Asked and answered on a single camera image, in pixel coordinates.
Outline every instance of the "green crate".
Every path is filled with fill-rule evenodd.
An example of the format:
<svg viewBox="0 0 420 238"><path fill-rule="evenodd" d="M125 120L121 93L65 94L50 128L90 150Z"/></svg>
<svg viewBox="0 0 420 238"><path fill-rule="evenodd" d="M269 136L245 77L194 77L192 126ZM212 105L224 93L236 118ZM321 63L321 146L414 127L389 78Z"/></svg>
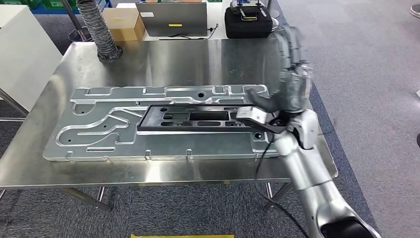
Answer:
<svg viewBox="0 0 420 238"><path fill-rule="evenodd" d="M28 5L30 9L36 8L41 0L0 0L0 4Z"/></svg>
<svg viewBox="0 0 420 238"><path fill-rule="evenodd" d="M60 0L41 0L41 2L46 9L64 9ZM69 0L68 3L70 4L71 9L77 10L76 0Z"/></svg>

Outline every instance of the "white table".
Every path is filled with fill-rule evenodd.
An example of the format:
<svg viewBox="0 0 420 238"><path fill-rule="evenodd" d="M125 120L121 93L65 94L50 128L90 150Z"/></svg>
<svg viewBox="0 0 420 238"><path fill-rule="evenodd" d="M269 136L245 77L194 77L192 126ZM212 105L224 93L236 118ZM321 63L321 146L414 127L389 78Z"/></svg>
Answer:
<svg viewBox="0 0 420 238"><path fill-rule="evenodd" d="M219 27L216 29L214 34L210 39L212 40L222 40L227 39L226 30L224 25L224 13L226 8L229 7L231 0L223 0L223 2L207 2L207 28L214 28L216 24L219 24ZM119 3L117 8L136 8L135 3ZM209 31L206 38L210 37L212 32ZM203 38L203 36L189 36L189 38ZM158 41L161 39L185 39L183 37L153 37L149 36L147 30L143 36L143 41Z"/></svg>

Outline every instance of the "flexible duct hose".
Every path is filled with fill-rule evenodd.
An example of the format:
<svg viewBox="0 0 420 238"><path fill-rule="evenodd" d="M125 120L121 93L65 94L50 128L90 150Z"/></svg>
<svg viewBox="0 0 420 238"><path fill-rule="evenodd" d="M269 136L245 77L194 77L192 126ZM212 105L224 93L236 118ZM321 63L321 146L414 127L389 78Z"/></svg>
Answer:
<svg viewBox="0 0 420 238"><path fill-rule="evenodd" d="M115 45L96 1L77 0L76 4L98 48L99 60L111 61L119 58L122 55L122 49Z"/></svg>

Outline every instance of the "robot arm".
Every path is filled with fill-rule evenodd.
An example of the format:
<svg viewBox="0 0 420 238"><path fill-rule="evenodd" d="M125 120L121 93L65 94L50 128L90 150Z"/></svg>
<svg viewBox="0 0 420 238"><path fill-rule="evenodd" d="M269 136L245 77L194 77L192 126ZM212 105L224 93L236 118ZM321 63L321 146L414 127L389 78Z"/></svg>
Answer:
<svg viewBox="0 0 420 238"><path fill-rule="evenodd" d="M380 238L379 233L364 222L341 196L316 147L317 115L304 109L309 68L307 62L300 60L297 31L291 29L286 26L282 31L288 41L290 67L280 79L278 90L270 98L249 91L249 99L255 107L240 108L236 119L273 132L274 147L283 157L293 187L299 194L309 237ZM278 131L265 123L267 113L274 112L282 115L283 125Z"/></svg>

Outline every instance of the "white cabinet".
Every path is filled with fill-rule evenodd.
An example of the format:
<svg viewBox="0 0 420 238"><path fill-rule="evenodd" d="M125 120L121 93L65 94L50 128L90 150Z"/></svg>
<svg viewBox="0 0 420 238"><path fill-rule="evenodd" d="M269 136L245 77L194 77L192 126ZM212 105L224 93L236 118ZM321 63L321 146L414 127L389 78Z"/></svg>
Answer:
<svg viewBox="0 0 420 238"><path fill-rule="evenodd" d="M0 88L11 98L30 111L61 58L27 6L0 5Z"/></svg>

